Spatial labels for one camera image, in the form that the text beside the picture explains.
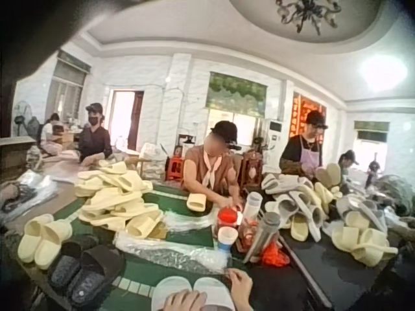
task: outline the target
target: doorway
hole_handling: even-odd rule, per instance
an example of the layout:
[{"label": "doorway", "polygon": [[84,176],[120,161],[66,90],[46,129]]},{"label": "doorway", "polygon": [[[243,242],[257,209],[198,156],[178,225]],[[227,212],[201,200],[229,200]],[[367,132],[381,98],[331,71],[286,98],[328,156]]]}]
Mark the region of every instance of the doorway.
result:
[{"label": "doorway", "polygon": [[111,115],[111,145],[119,150],[136,150],[143,104],[142,91],[114,91]]}]

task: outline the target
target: black slide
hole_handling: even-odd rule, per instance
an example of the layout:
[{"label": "black slide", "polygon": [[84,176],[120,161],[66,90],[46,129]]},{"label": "black slide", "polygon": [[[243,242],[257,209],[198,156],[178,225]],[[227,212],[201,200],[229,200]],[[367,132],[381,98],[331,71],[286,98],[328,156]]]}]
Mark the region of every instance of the black slide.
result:
[{"label": "black slide", "polygon": [[81,269],[67,289],[69,302],[76,308],[100,304],[124,268],[124,255],[113,246],[98,245],[85,251]]},{"label": "black slide", "polygon": [[62,244],[59,256],[47,272],[49,284],[60,292],[66,289],[81,267],[82,253],[99,243],[93,235],[76,235]]}]

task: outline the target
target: black cap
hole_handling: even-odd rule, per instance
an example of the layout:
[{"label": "black cap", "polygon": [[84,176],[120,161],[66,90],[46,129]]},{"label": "black cap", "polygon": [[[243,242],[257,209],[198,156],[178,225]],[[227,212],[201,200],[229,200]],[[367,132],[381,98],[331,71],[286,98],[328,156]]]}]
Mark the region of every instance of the black cap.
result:
[{"label": "black cap", "polygon": [[315,125],[319,128],[328,129],[326,125],[326,119],[324,116],[317,110],[310,111],[307,115],[305,123]]},{"label": "black cap", "polygon": [[221,136],[226,144],[237,144],[238,129],[235,123],[230,121],[219,121],[211,128],[212,133]]},{"label": "black cap", "polygon": [[95,113],[103,113],[102,105],[99,102],[94,102],[86,107],[86,111],[88,112],[95,112]]},{"label": "black cap", "polygon": [[353,150],[348,150],[346,151],[344,154],[344,159],[346,160],[352,160],[353,163],[355,163],[356,165],[359,165],[358,162],[356,162],[356,154]]}]

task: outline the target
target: white scarf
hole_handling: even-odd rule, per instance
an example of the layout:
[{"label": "white scarf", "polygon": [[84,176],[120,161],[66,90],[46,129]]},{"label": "white scarf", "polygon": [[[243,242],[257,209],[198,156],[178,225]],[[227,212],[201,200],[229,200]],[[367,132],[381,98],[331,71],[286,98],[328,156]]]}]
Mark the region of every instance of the white scarf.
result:
[{"label": "white scarf", "polygon": [[222,163],[222,157],[218,157],[213,167],[211,167],[209,156],[206,151],[203,151],[203,160],[207,166],[207,172],[205,177],[203,177],[202,185],[213,189],[213,186],[215,185],[215,172],[218,170],[220,164]]}]

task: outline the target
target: brown shirt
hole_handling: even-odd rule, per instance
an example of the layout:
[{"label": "brown shirt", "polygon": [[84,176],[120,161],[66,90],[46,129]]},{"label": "brown shirt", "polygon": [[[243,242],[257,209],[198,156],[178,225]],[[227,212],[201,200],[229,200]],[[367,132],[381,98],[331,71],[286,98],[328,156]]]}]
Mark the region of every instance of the brown shirt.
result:
[{"label": "brown shirt", "polygon": [[[203,178],[205,177],[206,173],[208,172],[208,167],[205,164],[203,159],[203,145],[202,146],[195,146],[186,152],[185,161],[191,160],[196,164],[196,180],[199,183],[202,183]],[[233,168],[233,162],[229,155],[222,155],[222,162],[219,165],[219,168],[215,172],[215,185],[213,186],[213,191],[216,193],[220,193],[222,190],[222,181],[226,179],[228,175],[229,169]]]}]

